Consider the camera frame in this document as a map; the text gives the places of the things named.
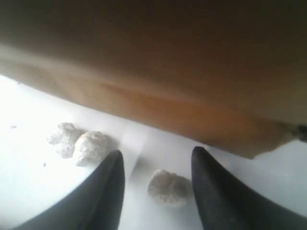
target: white floor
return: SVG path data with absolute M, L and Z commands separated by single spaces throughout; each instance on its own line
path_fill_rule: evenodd
M 95 169 L 74 166 L 46 144 L 48 130 L 59 122 L 102 131 L 112 137 L 113 147 L 122 151 L 127 184 L 120 230 L 202 229 L 193 199 L 181 209 L 160 207 L 147 197 L 146 188 L 159 168 L 190 179 L 191 151 L 205 145 L 69 103 L 0 76 L 0 230 L 47 209 Z M 306 144 L 292 142 L 252 161 L 208 149 L 247 185 L 307 216 Z

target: white surface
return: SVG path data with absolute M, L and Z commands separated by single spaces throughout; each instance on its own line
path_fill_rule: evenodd
M 1 76 L 0 108 L 0 229 L 17 226 L 47 209 L 95 169 L 95 165 L 74 166 L 46 143 L 47 131 L 60 122 L 101 131 L 112 137 L 113 149 L 123 152 L 127 184 L 120 230 L 202 229 L 193 199 L 183 208 L 172 209 L 156 205 L 147 195 L 156 169 L 191 178 L 191 151 L 202 144 L 66 102 Z M 292 142 L 252 161 L 213 148 L 209 151 L 256 191 L 307 216 L 306 144 Z

